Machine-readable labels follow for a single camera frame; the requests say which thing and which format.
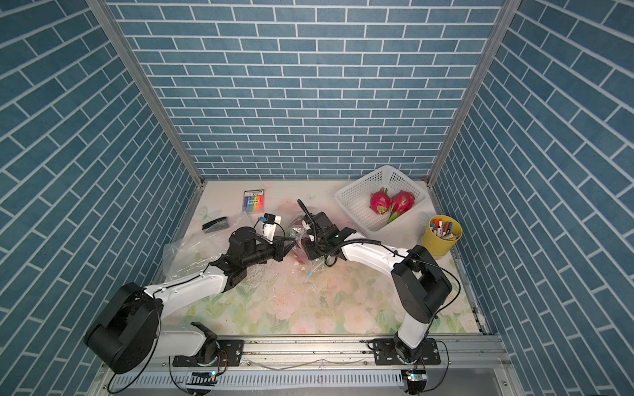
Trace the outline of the zip bag with dragonfruit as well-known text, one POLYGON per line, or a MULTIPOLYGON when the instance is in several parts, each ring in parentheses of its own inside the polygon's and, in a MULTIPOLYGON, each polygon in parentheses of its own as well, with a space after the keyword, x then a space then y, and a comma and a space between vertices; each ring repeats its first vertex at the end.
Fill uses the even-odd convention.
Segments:
POLYGON ((315 247, 315 236, 311 233, 310 225, 303 214, 299 214, 290 222, 284 234, 296 243, 291 250, 292 257, 302 265, 308 279, 325 267, 327 259, 315 247))

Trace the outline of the clear zip-top bag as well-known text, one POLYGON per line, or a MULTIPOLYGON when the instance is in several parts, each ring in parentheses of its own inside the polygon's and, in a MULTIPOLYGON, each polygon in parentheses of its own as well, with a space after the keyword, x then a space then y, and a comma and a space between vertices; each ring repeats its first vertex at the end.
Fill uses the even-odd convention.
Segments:
POLYGON ((230 217, 229 228, 214 233, 201 229, 163 248, 163 275, 165 281, 202 271, 209 262, 219 259, 229 248, 229 236, 240 227, 251 227, 249 216, 242 212, 230 217))

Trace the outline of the pink dragon fruit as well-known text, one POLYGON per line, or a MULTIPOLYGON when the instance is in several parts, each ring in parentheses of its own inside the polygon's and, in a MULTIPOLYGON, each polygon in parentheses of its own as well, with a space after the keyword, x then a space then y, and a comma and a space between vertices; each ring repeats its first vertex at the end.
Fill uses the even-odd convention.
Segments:
POLYGON ((415 196, 411 192, 400 191, 391 198, 391 214, 388 223, 391 223, 413 208, 415 196))
POLYGON ((386 214, 391 209, 391 206, 392 201, 385 187, 371 194, 370 209, 377 215, 386 214))
POLYGON ((309 264, 310 259, 308 259, 307 253, 304 247, 304 239, 306 238, 306 229, 304 226, 304 222, 302 217, 297 217, 292 221, 289 225, 289 229, 287 230, 287 236, 294 239, 296 242, 295 247, 292 249, 292 256, 299 262, 300 264, 309 264))

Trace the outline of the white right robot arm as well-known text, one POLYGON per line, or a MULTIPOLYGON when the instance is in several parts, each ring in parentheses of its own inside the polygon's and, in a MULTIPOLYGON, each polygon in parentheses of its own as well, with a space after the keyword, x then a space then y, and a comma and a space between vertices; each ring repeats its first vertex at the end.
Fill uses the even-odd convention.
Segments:
POLYGON ((333 257, 391 277, 405 311, 395 335, 396 354, 406 364, 420 360, 429 327, 452 292, 449 274, 428 249, 420 245, 410 249, 391 247, 354 229, 339 229, 323 212, 306 212, 302 225, 305 237, 301 244, 310 260, 333 257))

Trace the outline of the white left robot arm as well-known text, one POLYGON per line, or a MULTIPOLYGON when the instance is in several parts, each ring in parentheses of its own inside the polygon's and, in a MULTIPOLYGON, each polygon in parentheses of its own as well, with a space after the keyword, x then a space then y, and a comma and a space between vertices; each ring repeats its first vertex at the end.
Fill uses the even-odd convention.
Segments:
POLYGON ((163 320, 198 300, 235 288, 250 267, 280 262, 296 244, 290 237, 267 240, 253 228, 241 227, 229 237, 227 252, 198 272, 158 285, 122 286, 89 326, 84 343, 117 375, 159 357, 182 356, 198 366, 212 365, 220 354, 212 330, 200 322, 169 328, 163 320))

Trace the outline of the black stapler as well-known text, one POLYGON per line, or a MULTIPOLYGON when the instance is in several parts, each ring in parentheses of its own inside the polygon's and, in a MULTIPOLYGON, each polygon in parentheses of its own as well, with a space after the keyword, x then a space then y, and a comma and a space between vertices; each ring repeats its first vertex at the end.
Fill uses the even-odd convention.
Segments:
POLYGON ((229 228, 229 219, 226 216, 222 216, 213 220, 210 220, 201 226, 203 233, 214 233, 229 228))

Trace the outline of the white plastic basket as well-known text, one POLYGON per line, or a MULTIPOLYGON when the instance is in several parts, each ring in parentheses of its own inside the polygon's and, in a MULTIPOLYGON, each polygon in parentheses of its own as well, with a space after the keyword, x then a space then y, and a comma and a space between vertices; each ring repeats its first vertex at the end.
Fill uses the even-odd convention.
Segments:
POLYGON ((395 229, 429 193, 392 166, 383 166, 335 192, 335 201, 367 237, 395 229))

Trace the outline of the yellow pen cup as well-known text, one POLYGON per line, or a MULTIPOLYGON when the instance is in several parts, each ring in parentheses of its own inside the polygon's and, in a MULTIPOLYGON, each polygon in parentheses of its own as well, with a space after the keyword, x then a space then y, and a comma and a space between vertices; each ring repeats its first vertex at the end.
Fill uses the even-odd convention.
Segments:
POLYGON ((420 239, 420 245, 433 257, 442 257, 450 252, 462 235, 462 226, 455 219, 446 215, 436 215, 429 221, 420 239))

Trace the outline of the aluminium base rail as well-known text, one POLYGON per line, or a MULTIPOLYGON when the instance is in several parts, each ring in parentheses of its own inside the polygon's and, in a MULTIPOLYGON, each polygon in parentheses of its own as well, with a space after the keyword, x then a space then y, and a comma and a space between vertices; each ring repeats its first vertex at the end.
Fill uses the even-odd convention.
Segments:
POLYGON ((227 337, 221 363, 181 366, 166 357, 114 375, 90 395, 521 395, 497 336, 434 335, 405 364, 378 336, 227 337))

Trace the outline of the left corner aluminium post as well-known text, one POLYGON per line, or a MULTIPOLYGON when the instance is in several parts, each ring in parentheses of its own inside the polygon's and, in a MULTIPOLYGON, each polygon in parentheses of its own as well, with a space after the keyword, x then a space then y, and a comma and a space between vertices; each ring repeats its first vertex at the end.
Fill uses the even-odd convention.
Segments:
POLYGON ((115 20, 107 2, 102 0, 87 0, 86 3, 107 38, 112 43, 113 48, 120 57, 125 69, 130 74, 130 77, 132 77, 133 82, 140 90, 141 95, 146 100, 148 107, 163 129, 163 133, 173 145, 173 148, 176 150, 178 157, 181 159, 186 170, 188 170, 191 179, 197 187, 202 187, 204 185, 204 177, 201 175, 198 167, 193 161, 193 158, 188 153, 173 122, 163 107, 162 102, 160 102, 140 62, 135 56, 130 43, 127 41, 122 29, 115 20))

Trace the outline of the corner aluminium post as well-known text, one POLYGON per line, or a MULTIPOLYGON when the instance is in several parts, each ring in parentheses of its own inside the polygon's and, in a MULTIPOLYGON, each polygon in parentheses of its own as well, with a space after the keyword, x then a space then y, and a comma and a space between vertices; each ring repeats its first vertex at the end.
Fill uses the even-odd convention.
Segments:
POLYGON ((518 11, 520 4, 520 0, 508 0, 504 2, 503 7, 500 9, 500 14, 495 20, 490 37, 487 39, 487 42, 483 47, 480 59, 475 66, 473 75, 462 97, 461 104, 455 113, 452 124, 447 130, 447 134, 442 142, 439 154, 429 173, 427 180, 429 189, 433 189, 440 178, 442 168, 447 162, 449 153, 451 152, 452 147, 461 132, 465 119, 467 118, 477 93, 479 92, 487 72, 494 61, 495 55, 500 49, 501 42, 510 27, 510 23, 514 18, 516 11, 518 11))
POLYGON ((107 38, 112 43, 113 48, 120 57, 125 69, 130 74, 130 77, 132 77, 133 82, 140 90, 141 95, 146 100, 148 107, 163 129, 163 133, 173 145, 173 148, 176 150, 178 157, 181 159, 186 170, 188 170, 191 179, 197 187, 202 187, 204 185, 204 177, 201 175, 198 167, 193 161, 193 158, 188 153, 173 122, 163 107, 162 102, 160 102, 140 62, 135 56, 130 43, 127 41, 122 29, 115 20, 107 2, 102 0, 87 0, 86 3, 107 38))

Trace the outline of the right corner aluminium post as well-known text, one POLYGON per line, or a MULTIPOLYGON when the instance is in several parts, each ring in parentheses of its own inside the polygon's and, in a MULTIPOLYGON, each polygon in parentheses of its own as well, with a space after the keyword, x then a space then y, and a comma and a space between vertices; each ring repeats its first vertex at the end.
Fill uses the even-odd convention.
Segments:
POLYGON ((429 189, 433 189, 440 178, 442 168, 447 162, 449 153, 451 152, 452 147, 461 132, 465 119, 467 118, 477 93, 479 92, 487 72, 494 61, 495 55, 500 49, 501 42, 510 27, 510 23, 514 18, 516 11, 518 11, 520 4, 520 0, 508 0, 504 2, 503 7, 500 9, 500 14, 495 20, 490 37, 487 39, 487 42, 483 47, 480 59, 475 66, 473 75, 462 97, 461 104, 455 113, 452 124, 447 130, 447 134, 442 142, 439 154, 429 173, 427 180, 429 189))

